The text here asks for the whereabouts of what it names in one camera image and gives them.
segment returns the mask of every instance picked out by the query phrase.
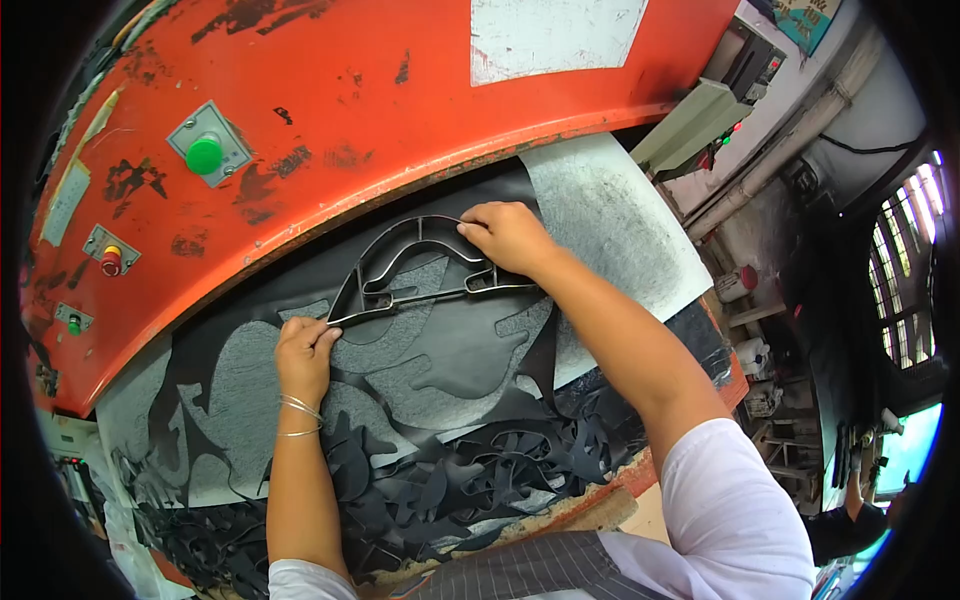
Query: silver bangle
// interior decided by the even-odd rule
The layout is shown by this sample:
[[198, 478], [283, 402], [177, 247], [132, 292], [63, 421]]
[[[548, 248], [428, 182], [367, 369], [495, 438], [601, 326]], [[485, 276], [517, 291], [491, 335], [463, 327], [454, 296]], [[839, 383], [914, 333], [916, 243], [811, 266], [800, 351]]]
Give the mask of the silver bangle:
[[314, 410], [313, 407], [308, 406], [303, 400], [297, 397], [290, 396], [289, 394], [280, 394], [280, 404], [286, 404], [287, 406], [291, 406], [293, 408], [296, 408], [297, 410], [303, 411], [307, 415], [310, 415], [311, 417], [317, 420], [317, 426], [307, 431], [296, 431], [294, 433], [283, 433], [283, 432], [277, 431], [276, 434], [278, 436], [283, 436], [285, 438], [296, 438], [298, 436], [305, 436], [311, 433], [316, 433], [324, 428], [324, 418], [320, 416], [319, 412]]
[[298, 431], [295, 433], [283, 433], [281, 431], [277, 431], [276, 434], [278, 436], [283, 436], [284, 438], [296, 438], [297, 436], [306, 436], [311, 433], [317, 433], [320, 430], [321, 430], [321, 427], [314, 427], [313, 429], [309, 429], [307, 431]]
[[304, 413], [315, 418], [320, 422], [321, 425], [323, 425], [324, 418], [320, 415], [319, 412], [314, 410], [312, 406], [308, 405], [303, 400], [297, 397], [290, 396], [289, 394], [280, 394], [280, 398], [281, 398], [280, 404], [286, 404], [287, 406], [293, 406], [296, 409], [302, 410]]

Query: white pipe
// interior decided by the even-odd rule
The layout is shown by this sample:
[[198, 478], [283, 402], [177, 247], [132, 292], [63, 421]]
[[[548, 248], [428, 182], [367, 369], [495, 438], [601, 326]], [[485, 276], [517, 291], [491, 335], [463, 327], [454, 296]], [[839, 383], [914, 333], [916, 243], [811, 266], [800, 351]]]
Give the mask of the white pipe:
[[737, 185], [687, 228], [687, 236], [691, 240], [699, 240], [730, 218], [766, 187], [788, 160], [799, 154], [826, 129], [837, 114], [852, 103], [853, 95], [860, 90], [874, 70], [884, 45], [883, 34], [870, 25], [824, 94], [806, 111], [793, 129], [754, 164]]

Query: green push button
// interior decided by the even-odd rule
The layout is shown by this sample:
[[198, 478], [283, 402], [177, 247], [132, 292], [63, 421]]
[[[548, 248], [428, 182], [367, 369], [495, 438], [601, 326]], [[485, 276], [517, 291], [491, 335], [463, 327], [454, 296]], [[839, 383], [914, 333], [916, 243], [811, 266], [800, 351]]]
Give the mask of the green push button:
[[66, 330], [70, 335], [80, 335], [80, 317], [70, 317], [70, 323], [66, 324]]
[[209, 175], [217, 170], [224, 159], [220, 142], [210, 137], [201, 137], [186, 150], [186, 167], [197, 175]]

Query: striped apron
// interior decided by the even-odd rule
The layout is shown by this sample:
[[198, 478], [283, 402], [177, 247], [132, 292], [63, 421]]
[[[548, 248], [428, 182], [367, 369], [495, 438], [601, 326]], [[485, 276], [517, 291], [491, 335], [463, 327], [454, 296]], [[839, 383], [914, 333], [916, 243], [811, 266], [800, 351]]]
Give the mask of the striped apron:
[[407, 600], [514, 600], [581, 589], [597, 600], [671, 600], [613, 563], [596, 532], [545, 534], [441, 564], [395, 590]]

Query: red emergency stop button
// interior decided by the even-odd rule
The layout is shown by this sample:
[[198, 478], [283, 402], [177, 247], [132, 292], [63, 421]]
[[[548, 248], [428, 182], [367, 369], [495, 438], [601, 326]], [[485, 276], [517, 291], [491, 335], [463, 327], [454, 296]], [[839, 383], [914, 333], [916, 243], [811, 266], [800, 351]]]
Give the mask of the red emergency stop button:
[[120, 275], [120, 249], [116, 246], [107, 246], [104, 249], [104, 257], [100, 259], [100, 270], [107, 277], [116, 277]]

